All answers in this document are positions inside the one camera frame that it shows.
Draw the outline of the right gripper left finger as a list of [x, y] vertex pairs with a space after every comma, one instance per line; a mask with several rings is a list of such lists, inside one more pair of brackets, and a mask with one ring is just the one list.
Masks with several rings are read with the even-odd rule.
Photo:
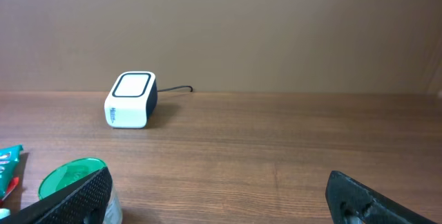
[[102, 224], [113, 179], [103, 167], [1, 219], [1, 224]]

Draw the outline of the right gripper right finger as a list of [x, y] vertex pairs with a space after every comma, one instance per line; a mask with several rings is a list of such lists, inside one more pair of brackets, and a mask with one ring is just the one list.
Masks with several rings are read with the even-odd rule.
[[330, 173], [325, 198], [338, 224], [435, 224], [340, 171]]

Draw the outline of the green lidded small jar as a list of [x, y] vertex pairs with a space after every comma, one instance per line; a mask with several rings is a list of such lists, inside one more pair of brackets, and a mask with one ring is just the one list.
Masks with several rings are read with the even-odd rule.
[[[99, 158], [80, 158], [58, 167], [48, 174], [40, 184], [39, 200], [106, 166], [107, 164]], [[122, 221], [122, 207], [117, 191], [113, 187], [104, 216], [104, 224], [122, 224]]]

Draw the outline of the red Nescafe stick sachet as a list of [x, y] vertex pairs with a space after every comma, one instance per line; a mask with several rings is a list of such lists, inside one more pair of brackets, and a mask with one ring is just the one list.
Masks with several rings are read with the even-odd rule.
[[4, 196], [1, 197], [1, 201], [0, 201], [1, 204], [3, 204], [4, 201], [7, 199], [7, 197], [9, 197], [9, 195], [14, 191], [14, 189], [19, 184], [19, 181], [20, 181], [19, 177], [14, 177], [11, 179], [11, 181], [8, 184], [8, 187], [6, 188], [6, 192], [5, 192]]

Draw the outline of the green 3M gloves packet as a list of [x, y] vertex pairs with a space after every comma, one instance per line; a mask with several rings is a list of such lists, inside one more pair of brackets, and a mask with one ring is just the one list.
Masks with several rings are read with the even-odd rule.
[[15, 168], [19, 164], [21, 151], [23, 151], [23, 146], [21, 144], [1, 149], [1, 199], [7, 194], [8, 186], [12, 180]]

